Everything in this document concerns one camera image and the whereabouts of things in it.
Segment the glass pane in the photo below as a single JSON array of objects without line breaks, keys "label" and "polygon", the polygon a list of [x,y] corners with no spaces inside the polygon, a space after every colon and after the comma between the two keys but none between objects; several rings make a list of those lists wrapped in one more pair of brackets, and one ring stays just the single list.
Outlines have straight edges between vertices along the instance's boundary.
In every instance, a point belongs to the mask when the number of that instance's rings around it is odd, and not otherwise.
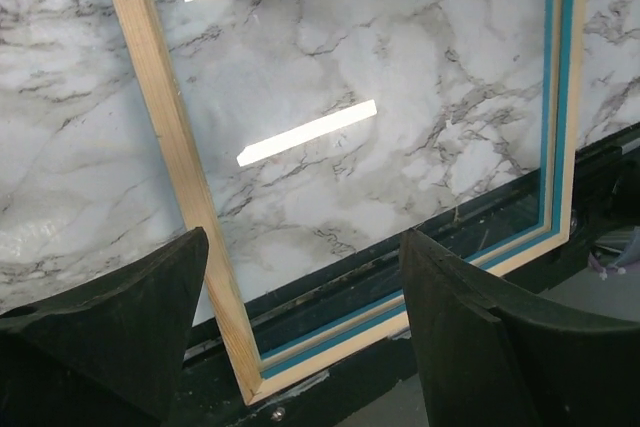
[{"label": "glass pane", "polygon": [[545,0],[156,2],[245,301],[528,173],[482,248],[537,224]]}]

